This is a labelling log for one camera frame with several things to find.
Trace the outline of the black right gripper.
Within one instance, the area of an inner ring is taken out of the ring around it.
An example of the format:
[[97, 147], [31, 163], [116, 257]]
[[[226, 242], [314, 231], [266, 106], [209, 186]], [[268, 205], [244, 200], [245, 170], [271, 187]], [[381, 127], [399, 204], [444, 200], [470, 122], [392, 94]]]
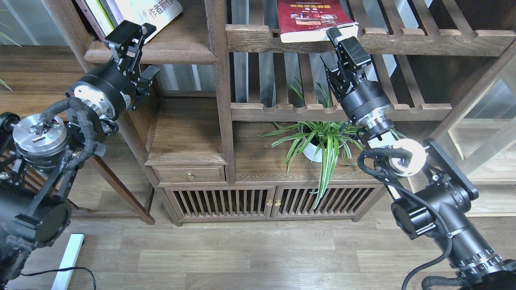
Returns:
[[377, 81], [370, 81], [359, 70], [372, 59], [355, 37], [343, 37], [338, 27], [326, 30], [326, 35], [335, 48], [337, 64], [324, 62], [328, 85], [341, 104], [346, 116], [355, 126], [393, 126], [385, 117], [392, 107]]

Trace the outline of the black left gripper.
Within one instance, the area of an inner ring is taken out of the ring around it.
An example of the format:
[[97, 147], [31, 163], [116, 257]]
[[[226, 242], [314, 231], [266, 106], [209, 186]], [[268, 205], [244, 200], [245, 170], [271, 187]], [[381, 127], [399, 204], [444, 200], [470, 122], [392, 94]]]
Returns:
[[74, 83], [74, 97], [92, 108], [100, 119], [116, 120], [126, 110], [140, 106], [160, 71], [149, 65], [142, 72], [139, 66], [144, 41], [155, 31], [156, 26], [149, 23], [118, 24], [104, 39], [113, 56]]

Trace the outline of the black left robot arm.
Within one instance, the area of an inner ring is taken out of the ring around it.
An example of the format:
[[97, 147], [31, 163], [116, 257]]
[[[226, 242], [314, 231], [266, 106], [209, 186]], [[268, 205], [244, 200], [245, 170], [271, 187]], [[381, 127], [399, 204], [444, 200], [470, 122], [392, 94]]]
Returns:
[[40, 114], [1, 114], [1, 288], [22, 274], [31, 253], [53, 246], [71, 222], [76, 175], [105, 153], [116, 120], [150, 95], [159, 69], [140, 69], [142, 48], [157, 30], [123, 21], [105, 37], [111, 58], [76, 81]]

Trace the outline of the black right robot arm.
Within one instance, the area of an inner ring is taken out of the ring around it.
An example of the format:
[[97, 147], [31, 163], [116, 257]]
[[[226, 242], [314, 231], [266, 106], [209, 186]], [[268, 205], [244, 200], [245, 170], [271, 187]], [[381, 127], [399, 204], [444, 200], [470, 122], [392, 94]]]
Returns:
[[327, 82], [349, 123], [359, 127], [355, 139], [365, 149], [358, 165], [385, 185], [393, 198], [396, 224], [410, 238], [433, 238], [442, 255], [407, 275], [402, 289], [416, 273], [444, 259], [456, 270], [455, 278], [428, 276], [421, 287], [455, 286], [461, 290], [514, 290], [515, 261], [496, 253], [466, 217], [479, 193], [453, 160], [433, 139], [418, 143], [397, 140], [394, 123], [385, 116], [391, 102], [376, 81], [359, 69], [372, 62], [356, 37], [337, 27], [326, 34], [337, 61], [325, 66]]

